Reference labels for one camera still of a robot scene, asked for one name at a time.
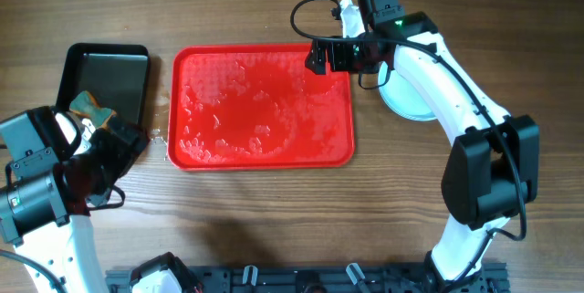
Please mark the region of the black water tray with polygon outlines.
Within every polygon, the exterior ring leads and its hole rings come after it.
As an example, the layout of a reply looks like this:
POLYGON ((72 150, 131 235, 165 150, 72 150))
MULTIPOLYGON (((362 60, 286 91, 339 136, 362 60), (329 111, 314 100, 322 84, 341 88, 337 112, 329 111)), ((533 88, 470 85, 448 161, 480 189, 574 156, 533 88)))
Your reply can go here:
POLYGON ((67 52, 56 105, 66 109, 82 91, 101 107, 139 124, 150 75, 150 55, 143 45, 77 43, 67 52))

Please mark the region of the red serving tray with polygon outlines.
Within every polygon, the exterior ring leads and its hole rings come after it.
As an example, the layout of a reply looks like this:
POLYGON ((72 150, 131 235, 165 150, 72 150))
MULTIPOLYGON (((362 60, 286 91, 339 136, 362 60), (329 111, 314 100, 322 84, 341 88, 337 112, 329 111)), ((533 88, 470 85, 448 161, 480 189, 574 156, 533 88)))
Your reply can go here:
POLYGON ((193 46, 172 65, 167 155, 183 171, 331 168, 355 151, 346 72, 307 44, 193 46))

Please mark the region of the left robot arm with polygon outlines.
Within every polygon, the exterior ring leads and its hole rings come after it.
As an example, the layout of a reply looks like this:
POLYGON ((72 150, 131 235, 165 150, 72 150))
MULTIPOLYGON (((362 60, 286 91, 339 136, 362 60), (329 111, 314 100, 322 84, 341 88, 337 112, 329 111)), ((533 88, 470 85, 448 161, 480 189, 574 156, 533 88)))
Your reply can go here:
POLYGON ((54 107, 2 121, 12 160, 1 189, 2 256, 23 264, 39 292, 106 292, 90 214, 113 205, 115 183, 149 143, 145 130, 113 115, 79 152, 81 134, 67 140, 54 107))

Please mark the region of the white plate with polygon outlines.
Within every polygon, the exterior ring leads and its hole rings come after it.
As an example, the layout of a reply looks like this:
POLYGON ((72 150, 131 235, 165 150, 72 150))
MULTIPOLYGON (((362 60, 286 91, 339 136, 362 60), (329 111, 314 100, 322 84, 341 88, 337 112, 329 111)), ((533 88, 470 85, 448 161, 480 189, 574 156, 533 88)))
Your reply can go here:
POLYGON ((378 72, 379 93, 385 104, 396 114, 414 121, 436 120, 436 116, 414 86, 395 69, 382 62, 378 72))

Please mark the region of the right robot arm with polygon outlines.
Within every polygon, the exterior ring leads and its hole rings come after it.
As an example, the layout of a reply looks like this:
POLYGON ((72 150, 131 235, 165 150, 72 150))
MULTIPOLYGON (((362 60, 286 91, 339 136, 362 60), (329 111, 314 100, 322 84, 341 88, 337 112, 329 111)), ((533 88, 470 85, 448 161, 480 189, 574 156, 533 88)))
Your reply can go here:
POLYGON ((305 65, 312 72, 374 74, 376 90, 395 113, 413 119, 410 104, 437 120, 451 145, 441 191, 449 217, 423 262, 422 288, 452 292, 484 280, 482 259, 506 224, 527 226, 537 197, 539 128, 490 99, 450 53, 437 25, 399 0, 333 0, 342 32, 312 36, 305 65))

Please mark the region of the orange and green sponge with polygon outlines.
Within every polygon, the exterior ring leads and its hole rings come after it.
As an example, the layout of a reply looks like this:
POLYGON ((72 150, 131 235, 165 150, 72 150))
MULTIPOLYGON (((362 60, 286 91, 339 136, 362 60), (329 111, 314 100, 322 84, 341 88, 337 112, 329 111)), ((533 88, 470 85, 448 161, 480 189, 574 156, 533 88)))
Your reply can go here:
POLYGON ((91 120, 96 129, 105 129, 109 121, 117 115, 115 110, 101 107, 93 95, 84 90, 69 104, 69 110, 83 119, 91 120))

